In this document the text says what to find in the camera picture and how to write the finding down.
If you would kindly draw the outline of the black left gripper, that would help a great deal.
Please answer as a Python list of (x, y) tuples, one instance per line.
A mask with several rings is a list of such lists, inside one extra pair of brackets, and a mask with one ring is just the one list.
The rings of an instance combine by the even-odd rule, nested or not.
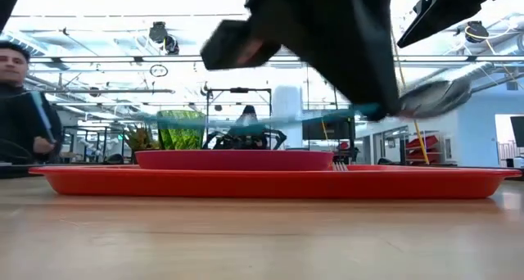
[(391, 0), (247, 0), (255, 35), (313, 66), (370, 120), (400, 112)]

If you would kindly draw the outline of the metal spoon with teal handle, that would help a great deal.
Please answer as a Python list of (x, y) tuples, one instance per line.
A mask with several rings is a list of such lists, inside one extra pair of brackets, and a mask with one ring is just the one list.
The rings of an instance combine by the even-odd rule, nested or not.
[[(471, 85), (464, 81), (437, 80), (420, 84), (405, 91), (400, 97), (400, 110), (391, 115), (412, 120), (435, 118), (461, 106), (471, 97)], [(261, 120), (207, 120), (206, 118), (189, 119), (182, 116), (155, 116), (141, 114), (138, 118), (146, 123), (164, 124), (175, 129), (196, 129), (208, 127), (252, 128), (256, 125), (274, 128), (287, 127), (308, 122), (347, 119), (359, 113), (371, 121), (383, 118), (377, 104), (352, 105), (347, 109), (334, 111), (306, 111), (294, 115), (271, 117)]]

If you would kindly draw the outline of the red round plate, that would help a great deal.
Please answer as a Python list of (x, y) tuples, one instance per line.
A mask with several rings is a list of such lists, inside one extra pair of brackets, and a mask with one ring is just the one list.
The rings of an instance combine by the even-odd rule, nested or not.
[(326, 151), (155, 150), (135, 154), (142, 169), (180, 170), (326, 170), (334, 154)]

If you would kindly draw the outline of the orange-red plastic tray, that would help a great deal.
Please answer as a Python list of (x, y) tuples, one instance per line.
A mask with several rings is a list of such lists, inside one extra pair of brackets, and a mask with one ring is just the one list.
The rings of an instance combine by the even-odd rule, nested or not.
[(483, 199), (518, 169), (351, 165), (345, 171), (33, 167), (61, 195), (269, 199)]

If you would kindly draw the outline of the white square pillar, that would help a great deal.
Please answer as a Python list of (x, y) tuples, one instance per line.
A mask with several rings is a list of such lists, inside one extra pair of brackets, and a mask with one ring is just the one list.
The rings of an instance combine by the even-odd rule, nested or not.
[[(302, 91), (298, 86), (279, 85), (273, 91), (272, 116), (277, 119), (293, 118), (302, 112)], [(287, 140), (284, 142), (285, 149), (297, 149), (303, 147), (302, 123), (277, 124), (275, 129), (281, 130)]]

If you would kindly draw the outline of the person in black hood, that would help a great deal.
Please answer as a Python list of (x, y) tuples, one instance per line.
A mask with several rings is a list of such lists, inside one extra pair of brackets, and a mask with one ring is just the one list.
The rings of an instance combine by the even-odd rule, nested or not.
[(265, 126), (259, 123), (255, 108), (247, 105), (236, 120), (235, 125), (228, 131), (228, 135), (232, 137), (265, 138), (264, 130)]

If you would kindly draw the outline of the person's hand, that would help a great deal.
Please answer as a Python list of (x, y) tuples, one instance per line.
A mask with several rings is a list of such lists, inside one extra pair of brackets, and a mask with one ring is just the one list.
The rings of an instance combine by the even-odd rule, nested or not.
[(53, 151), (55, 145), (46, 138), (36, 137), (33, 142), (33, 152), (37, 154), (48, 154)]

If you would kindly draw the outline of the black wall monitor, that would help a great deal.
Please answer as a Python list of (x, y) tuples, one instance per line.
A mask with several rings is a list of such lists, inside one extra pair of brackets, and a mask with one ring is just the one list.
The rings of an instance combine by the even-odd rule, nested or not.
[(338, 140), (355, 138), (355, 126), (346, 118), (314, 119), (302, 123), (304, 140)]

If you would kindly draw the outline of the black metal frame rig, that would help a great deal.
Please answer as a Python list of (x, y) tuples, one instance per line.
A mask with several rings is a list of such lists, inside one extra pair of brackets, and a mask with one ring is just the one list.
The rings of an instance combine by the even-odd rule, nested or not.
[(233, 119), (233, 124), (215, 124), (215, 128), (210, 132), (210, 107), (213, 100), (217, 100), (223, 93), (229, 94), (248, 94), (256, 93), (258, 96), (260, 92), (268, 94), (269, 99), (265, 104), (269, 108), (269, 115), (273, 114), (272, 99), (273, 94), (270, 88), (212, 88), (209, 89), (208, 95), (206, 96), (206, 126), (205, 126), (205, 141), (202, 145), (203, 149), (208, 149), (209, 144), (212, 140), (215, 140), (214, 149), (233, 149), (233, 150), (250, 150), (250, 149), (269, 149), (271, 142), (268, 142), (269, 127), (265, 125), (264, 135), (265, 138), (252, 138), (252, 137), (232, 137), (228, 135), (228, 131), (232, 126), (235, 125), (236, 120), (243, 112), (245, 106), (251, 104), (243, 104), (242, 102), (236, 103), (236, 106), (241, 106), (242, 111), (239, 116)]

